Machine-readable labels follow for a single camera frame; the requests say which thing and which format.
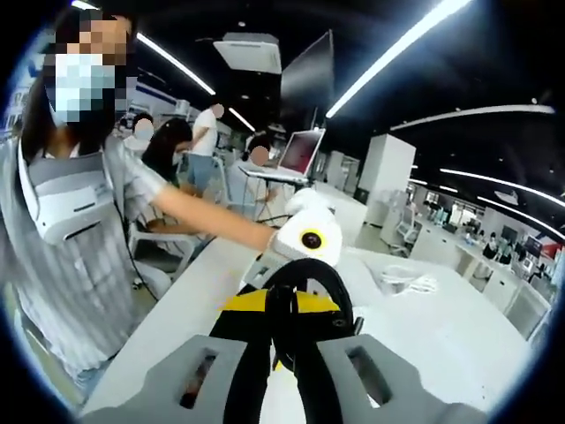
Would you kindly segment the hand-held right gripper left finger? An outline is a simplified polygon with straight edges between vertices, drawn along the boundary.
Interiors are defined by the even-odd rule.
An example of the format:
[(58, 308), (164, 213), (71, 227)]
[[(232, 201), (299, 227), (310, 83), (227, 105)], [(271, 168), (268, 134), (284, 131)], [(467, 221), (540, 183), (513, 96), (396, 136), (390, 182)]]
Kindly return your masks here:
[(257, 423), (270, 374), (265, 290), (238, 294), (210, 335), (191, 337), (151, 367), (140, 391), (84, 423)]

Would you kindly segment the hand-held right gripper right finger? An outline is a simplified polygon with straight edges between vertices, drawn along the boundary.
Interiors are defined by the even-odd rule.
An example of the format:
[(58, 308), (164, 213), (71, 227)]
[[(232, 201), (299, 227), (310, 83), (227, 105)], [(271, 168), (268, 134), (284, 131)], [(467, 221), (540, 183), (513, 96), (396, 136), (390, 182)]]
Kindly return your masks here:
[(292, 300), (293, 374), (309, 423), (483, 423), (464, 403), (426, 390), (419, 371), (362, 333), (328, 297), (298, 291)]

